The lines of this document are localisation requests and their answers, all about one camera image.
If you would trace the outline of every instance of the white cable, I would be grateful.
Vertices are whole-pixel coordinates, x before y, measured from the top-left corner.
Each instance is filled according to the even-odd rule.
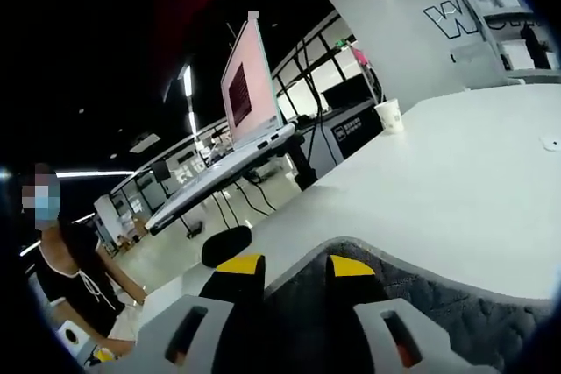
[[[90,278],[87,273],[84,273],[82,271],[78,271],[78,273],[80,274],[80,278],[82,278],[82,282],[86,286],[86,289],[88,290],[89,293],[91,293],[94,297],[96,297],[97,302],[99,302],[98,295],[101,295],[103,299],[107,302],[107,304],[109,304],[109,306],[115,310],[113,305],[109,302],[109,300],[107,300],[107,297],[103,295],[101,289],[99,289],[99,286],[97,286],[96,282],[94,282],[93,279]]]

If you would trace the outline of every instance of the white desk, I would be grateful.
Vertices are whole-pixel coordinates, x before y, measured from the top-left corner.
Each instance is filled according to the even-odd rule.
[[[251,142],[234,151],[207,168],[206,171],[197,174],[196,177],[181,186],[152,215],[146,223],[146,229],[154,235],[158,234],[166,226],[194,208],[211,194],[220,188],[224,188],[224,183],[231,184],[231,180],[239,178],[248,165],[285,145],[294,133],[295,127],[292,124],[287,124],[277,131],[269,133],[255,142]]]
[[[561,86],[433,98],[254,228],[266,286],[324,242],[352,236],[447,279],[551,298],[561,265]],[[212,273],[197,265],[150,294],[152,319]]]

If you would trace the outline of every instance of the disposable cup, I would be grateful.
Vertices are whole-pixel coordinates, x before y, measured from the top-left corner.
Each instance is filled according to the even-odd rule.
[[[403,131],[403,120],[401,119],[400,104],[394,98],[374,107],[385,131],[388,133],[399,133]]]

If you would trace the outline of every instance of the yellow object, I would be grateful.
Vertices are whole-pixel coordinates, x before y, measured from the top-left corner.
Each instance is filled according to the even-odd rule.
[[[333,262],[335,276],[361,276],[374,275],[374,270],[358,260],[342,258],[341,256],[330,255]]]
[[[97,352],[95,353],[95,357],[99,359],[102,363],[106,363],[107,361],[113,361],[115,359],[113,353],[106,348],[98,349]]]
[[[255,274],[257,269],[257,261],[261,254],[250,254],[249,256],[240,256],[231,258],[217,267],[217,271],[226,273],[243,273],[245,275]]]

